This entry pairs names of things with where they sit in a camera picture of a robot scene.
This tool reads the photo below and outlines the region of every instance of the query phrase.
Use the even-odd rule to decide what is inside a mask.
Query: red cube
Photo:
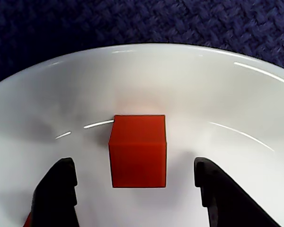
[[[164,115],[116,115],[108,147],[113,187],[166,186]]]

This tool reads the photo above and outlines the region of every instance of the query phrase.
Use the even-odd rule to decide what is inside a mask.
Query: blue fabric
[[[284,0],[0,0],[0,81],[94,47],[185,43],[284,67]]]

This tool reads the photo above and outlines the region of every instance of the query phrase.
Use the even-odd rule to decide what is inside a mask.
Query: red object
[[[164,115],[116,115],[108,143],[113,187],[165,187]]]
[[[29,213],[29,215],[28,215],[28,217],[27,217],[27,220],[25,221],[23,227],[30,227],[30,213]]]

